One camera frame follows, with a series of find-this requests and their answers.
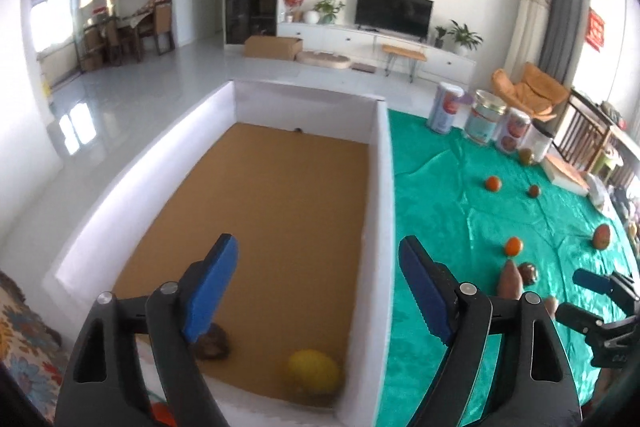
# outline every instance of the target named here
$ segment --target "orange armchair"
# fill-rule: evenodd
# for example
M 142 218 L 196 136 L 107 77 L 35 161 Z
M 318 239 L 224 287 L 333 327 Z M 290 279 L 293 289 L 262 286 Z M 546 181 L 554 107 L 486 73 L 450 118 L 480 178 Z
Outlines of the orange armchair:
M 525 65 L 519 84 L 514 85 L 504 70 L 495 71 L 491 81 L 495 95 L 537 120 L 553 120 L 557 116 L 554 107 L 569 98 L 566 87 L 530 62 Z

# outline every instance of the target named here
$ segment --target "television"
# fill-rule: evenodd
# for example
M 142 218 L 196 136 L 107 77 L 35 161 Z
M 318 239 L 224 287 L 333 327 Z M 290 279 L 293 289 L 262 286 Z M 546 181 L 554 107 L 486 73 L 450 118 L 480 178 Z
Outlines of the television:
M 426 38 L 432 7 L 429 0 L 358 0 L 355 23 Z

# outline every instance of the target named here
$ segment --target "green tablecloth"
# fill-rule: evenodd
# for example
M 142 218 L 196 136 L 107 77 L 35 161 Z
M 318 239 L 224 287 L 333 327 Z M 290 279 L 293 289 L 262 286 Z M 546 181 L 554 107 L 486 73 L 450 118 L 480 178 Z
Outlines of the green tablecloth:
M 524 168 L 515 157 L 494 147 L 480 147 L 458 129 L 441 136 L 425 127 L 424 118 L 390 111 L 396 183 L 396 244 L 416 235 L 435 261 L 446 264 L 460 281 L 475 283 L 494 295 L 506 257 L 502 247 L 518 236 L 524 250 L 516 263 L 531 261 L 540 279 L 529 287 L 542 297 L 555 295 L 602 316 L 605 322 L 624 315 L 603 296 L 580 289 L 571 280 L 575 269 L 599 274 L 630 274 L 635 259 L 619 220 L 598 213 L 587 198 L 555 187 L 539 166 Z M 489 176 L 502 179 L 502 190 L 485 190 Z M 542 188 L 538 199 L 526 192 Z M 590 245 L 601 223 L 612 226 L 605 251 Z M 558 325 L 580 402 L 590 399 L 598 370 L 590 365 L 584 337 Z M 489 337 L 476 387 L 462 425 L 480 418 L 494 374 L 500 338 Z M 426 392 L 445 348 L 430 335 L 414 298 L 396 266 L 393 321 L 378 427 L 404 427 Z

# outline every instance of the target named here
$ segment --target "white tv cabinet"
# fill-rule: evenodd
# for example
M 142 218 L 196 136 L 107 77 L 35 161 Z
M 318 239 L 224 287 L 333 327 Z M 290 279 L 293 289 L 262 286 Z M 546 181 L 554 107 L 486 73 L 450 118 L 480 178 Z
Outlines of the white tv cabinet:
M 356 26 L 279 23 L 278 36 L 303 39 L 305 50 L 346 55 L 354 62 L 379 68 L 386 67 L 387 54 L 382 51 L 384 44 L 420 51 L 427 61 L 418 63 L 416 77 L 434 82 L 448 81 L 468 86 L 476 68 L 476 63 L 469 58 L 421 44 L 417 39 L 359 30 Z M 408 74 L 410 67 L 408 59 L 398 57 L 393 70 Z

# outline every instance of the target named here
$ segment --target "white vase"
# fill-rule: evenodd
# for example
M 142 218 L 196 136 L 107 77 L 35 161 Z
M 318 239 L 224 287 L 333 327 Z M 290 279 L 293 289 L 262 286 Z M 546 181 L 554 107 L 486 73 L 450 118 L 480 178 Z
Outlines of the white vase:
M 315 10 L 309 10 L 305 12 L 303 20 L 307 24 L 318 24 L 320 22 L 320 14 Z
M 460 57 L 466 57 L 469 54 L 469 51 L 471 50 L 466 46 L 463 46 L 462 44 L 456 44 L 456 55 L 459 55 Z

